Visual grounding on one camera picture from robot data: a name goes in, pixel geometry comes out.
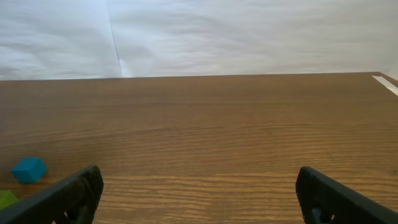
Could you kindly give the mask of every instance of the brown wooden surface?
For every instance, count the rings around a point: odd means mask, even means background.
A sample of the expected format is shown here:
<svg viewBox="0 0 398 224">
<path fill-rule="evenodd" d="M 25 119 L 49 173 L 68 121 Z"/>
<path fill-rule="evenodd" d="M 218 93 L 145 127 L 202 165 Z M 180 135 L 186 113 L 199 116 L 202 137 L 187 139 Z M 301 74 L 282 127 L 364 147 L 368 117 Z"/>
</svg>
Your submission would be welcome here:
<svg viewBox="0 0 398 224">
<path fill-rule="evenodd" d="M 0 82 L 0 188 L 97 164 L 95 223 L 303 223 L 312 166 L 398 211 L 398 96 L 371 75 Z M 10 174 L 27 156 L 38 184 Z"/>
</svg>

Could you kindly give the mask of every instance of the blue cube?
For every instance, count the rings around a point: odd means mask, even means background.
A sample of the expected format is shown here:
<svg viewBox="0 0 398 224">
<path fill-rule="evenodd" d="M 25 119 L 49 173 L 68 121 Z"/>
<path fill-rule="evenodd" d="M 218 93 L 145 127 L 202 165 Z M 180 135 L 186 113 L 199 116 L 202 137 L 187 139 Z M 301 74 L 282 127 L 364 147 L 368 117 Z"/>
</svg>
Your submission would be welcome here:
<svg viewBox="0 0 398 224">
<path fill-rule="evenodd" d="M 24 158 L 11 169 L 20 183 L 36 183 L 45 171 L 44 163 L 39 157 Z"/>
</svg>

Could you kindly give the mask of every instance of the tabletop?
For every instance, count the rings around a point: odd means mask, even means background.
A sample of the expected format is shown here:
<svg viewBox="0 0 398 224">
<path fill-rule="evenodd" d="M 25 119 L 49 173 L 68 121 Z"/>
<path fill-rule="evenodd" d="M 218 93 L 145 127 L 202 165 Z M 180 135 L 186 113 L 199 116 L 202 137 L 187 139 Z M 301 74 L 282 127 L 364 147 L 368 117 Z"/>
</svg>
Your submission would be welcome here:
<svg viewBox="0 0 398 224">
<path fill-rule="evenodd" d="M 96 164 L 94 223 L 303 223 L 311 166 L 398 212 L 398 96 L 372 75 L 0 82 L 0 188 Z M 18 184 L 28 156 L 48 172 Z"/>
</svg>

